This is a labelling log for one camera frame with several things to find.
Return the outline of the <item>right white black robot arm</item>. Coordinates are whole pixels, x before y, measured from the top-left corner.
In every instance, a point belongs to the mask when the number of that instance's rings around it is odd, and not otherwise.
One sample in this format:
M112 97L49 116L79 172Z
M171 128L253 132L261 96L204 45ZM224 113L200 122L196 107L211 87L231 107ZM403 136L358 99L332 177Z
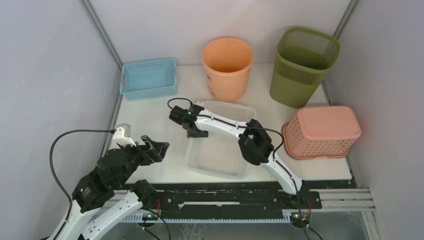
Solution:
M175 105L170 108L169 119L182 126L189 138L207 138L214 133L236 141L243 159L267 170L289 194L293 207L302 208L308 203L310 186L281 160L277 151L283 144L274 146L268 134L271 129L258 120L232 120L205 109L201 103L191 103L188 109Z

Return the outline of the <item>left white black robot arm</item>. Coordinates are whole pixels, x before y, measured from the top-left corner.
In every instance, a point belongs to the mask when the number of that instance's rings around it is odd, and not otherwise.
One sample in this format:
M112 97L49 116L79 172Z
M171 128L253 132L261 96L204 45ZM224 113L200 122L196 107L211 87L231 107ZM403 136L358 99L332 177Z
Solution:
M137 180L118 203L93 219L138 167L164 160L168 142L157 142L147 135L141 140L142 144L119 144L108 150L94 169L79 180L72 194L66 194L69 208L49 240L99 240L126 216L155 205L155 188L145 179Z

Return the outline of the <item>white plastic basket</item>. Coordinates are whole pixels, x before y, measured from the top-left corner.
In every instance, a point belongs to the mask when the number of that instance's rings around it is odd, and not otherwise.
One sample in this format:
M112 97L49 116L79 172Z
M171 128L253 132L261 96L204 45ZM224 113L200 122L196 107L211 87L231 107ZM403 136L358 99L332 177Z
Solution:
M257 117L256 110L250 106L213 100L198 103L235 121L249 122ZM242 180L248 175L248 162L242 157L237 141L213 132L206 138L189 140L185 165L191 171L224 179Z

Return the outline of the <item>pink plastic basket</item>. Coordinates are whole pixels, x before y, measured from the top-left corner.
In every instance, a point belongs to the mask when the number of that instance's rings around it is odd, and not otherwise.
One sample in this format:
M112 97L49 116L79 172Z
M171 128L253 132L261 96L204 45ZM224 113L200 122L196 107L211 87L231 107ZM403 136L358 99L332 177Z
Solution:
M284 150L296 160L344 158L361 136L361 128L347 106L303 107L286 122L281 133Z

